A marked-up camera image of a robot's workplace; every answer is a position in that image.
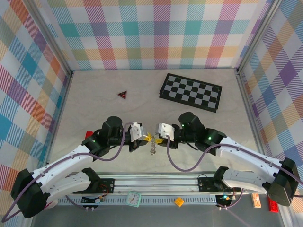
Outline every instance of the small red object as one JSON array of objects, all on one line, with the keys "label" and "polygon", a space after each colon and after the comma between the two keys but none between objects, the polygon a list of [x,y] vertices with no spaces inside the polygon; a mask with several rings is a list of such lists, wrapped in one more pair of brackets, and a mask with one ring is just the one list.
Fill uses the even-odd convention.
[{"label": "small red object", "polygon": [[92,131],[87,131],[86,135],[85,135],[85,139],[87,139],[88,137],[92,136],[93,132]]},{"label": "small red object", "polygon": [[279,212],[278,204],[275,201],[273,201],[271,198],[269,197],[267,198],[268,198],[269,211],[278,213]]},{"label": "small red object", "polygon": [[119,93],[117,95],[119,95],[123,99],[126,99],[126,93],[127,93],[127,91],[124,91],[124,92],[121,92],[121,93]]}]

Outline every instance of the plaid wall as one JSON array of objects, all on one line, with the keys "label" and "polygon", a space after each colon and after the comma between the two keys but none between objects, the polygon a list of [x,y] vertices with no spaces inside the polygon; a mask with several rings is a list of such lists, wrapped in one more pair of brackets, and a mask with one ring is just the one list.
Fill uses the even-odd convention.
[{"label": "plaid wall", "polygon": [[[296,161],[302,179],[303,0],[282,2],[243,72],[266,152]],[[303,212],[302,200],[293,207]]]},{"label": "plaid wall", "polygon": [[[22,1],[0,0],[0,5],[2,218],[17,173],[43,164],[68,78]],[[17,219],[5,226],[16,226]]]},{"label": "plaid wall", "polygon": [[270,1],[36,3],[73,69],[121,70],[233,68]]}]

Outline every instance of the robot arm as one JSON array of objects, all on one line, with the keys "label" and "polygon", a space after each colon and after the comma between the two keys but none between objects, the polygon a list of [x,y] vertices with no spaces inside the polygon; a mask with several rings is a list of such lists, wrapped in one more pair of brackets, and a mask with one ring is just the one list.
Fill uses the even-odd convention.
[{"label": "robot arm", "polygon": [[194,143],[200,151],[210,148],[208,151],[210,154],[240,162],[251,171],[239,172],[221,166],[214,175],[214,185],[217,188],[222,191],[226,187],[251,189],[266,193],[280,205],[290,206],[298,181],[283,170],[300,179],[293,160],[285,158],[284,161],[280,161],[250,150],[218,130],[205,128],[199,118],[191,112],[182,114],[179,122],[182,128],[176,124],[157,126],[156,131],[160,138],[158,145],[169,144],[170,149],[177,149],[179,143]]},{"label": "robot arm", "polygon": [[[122,145],[128,145],[130,152],[145,145],[147,141],[143,139],[146,137],[146,132],[142,124],[133,122],[130,125],[126,131],[126,128],[122,127],[120,118],[109,117],[101,129],[95,131],[69,154],[31,173],[27,169],[19,172],[11,191],[14,200],[32,182],[17,200],[17,206],[24,217],[30,218],[36,215],[47,204],[64,195],[96,187],[98,175],[91,168],[83,168],[97,158],[110,161],[117,157]],[[111,146],[118,145],[121,145],[120,149],[113,158],[100,158],[109,152]],[[81,169],[83,169],[82,172],[66,177]]]}]

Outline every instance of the black and white checkerboard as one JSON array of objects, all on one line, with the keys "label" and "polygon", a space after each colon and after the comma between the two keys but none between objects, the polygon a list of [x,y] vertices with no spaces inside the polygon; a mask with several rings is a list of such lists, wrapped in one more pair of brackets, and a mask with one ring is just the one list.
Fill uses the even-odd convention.
[{"label": "black and white checkerboard", "polygon": [[160,98],[216,113],[222,87],[168,73]]}]

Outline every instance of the table surface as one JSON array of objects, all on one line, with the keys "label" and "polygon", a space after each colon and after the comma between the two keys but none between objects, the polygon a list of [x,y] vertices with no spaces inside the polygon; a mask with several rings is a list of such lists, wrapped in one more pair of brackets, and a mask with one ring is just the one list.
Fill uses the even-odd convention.
[{"label": "table surface", "polygon": [[[222,86],[217,113],[159,98],[167,73]],[[126,99],[117,95],[126,90]],[[112,115],[120,117],[123,123],[141,122],[149,133],[155,133],[156,124],[179,124],[179,116],[187,111],[197,115],[205,127],[222,131],[242,145],[256,150],[233,69],[77,71],[71,83],[50,161],[71,152],[84,140],[86,131],[101,128],[102,123]],[[112,149],[103,157],[112,157],[117,149]],[[114,161],[97,160],[90,167],[96,172],[112,173],[177,172],[168,161],[166,148],[157,146],[155,155],[151,155],[150,150],[150,143],[133,153],[129,153],[125,146]],[[192,167],[201,154],[186,144],[171,151],[172,159],[181,168]],[[206,155],[195,171],[215,171],[219,166],[248,170],[236,161]]]}]

